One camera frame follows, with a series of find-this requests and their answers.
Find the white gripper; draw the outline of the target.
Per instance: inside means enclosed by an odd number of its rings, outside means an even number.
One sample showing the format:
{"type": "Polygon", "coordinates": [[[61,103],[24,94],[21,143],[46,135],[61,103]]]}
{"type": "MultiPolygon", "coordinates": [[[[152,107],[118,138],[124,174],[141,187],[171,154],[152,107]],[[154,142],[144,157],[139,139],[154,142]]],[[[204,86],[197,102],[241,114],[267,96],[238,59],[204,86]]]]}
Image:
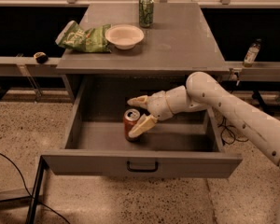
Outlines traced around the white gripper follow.
{"type": "Polygon", "coordinates": [[[146,107],[147,111],[151,114],[148,116],[143,114],[140,117],[128,132],[130,138],[136,138],[150,130],[156,125],[158,120],[170,119],[174,115],[167,103],[165,91],[156,92],[149,97],[142,95],[131,98],[127,101],[127,104],[130,106],[146,107]]]}

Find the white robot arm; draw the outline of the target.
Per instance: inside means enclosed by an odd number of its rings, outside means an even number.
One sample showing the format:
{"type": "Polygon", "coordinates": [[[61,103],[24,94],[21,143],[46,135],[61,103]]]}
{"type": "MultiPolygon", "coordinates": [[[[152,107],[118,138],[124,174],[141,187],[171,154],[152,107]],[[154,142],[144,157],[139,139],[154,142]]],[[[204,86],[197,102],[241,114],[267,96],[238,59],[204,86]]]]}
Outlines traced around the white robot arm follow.
{"type": "MultiPolygon", "coordinates": [[[[227,92],[204,72],[189,75],[184,86],[134,97],[127,104],[149,112],[142,115],[128,132],[130,138],[140,136],[157,122],[170,119],[175,114],[201,111],[211,106],[280,168],[280,120],[227,92]]],[[[275,224],[280,224],[280,204],[275,224]]]]}

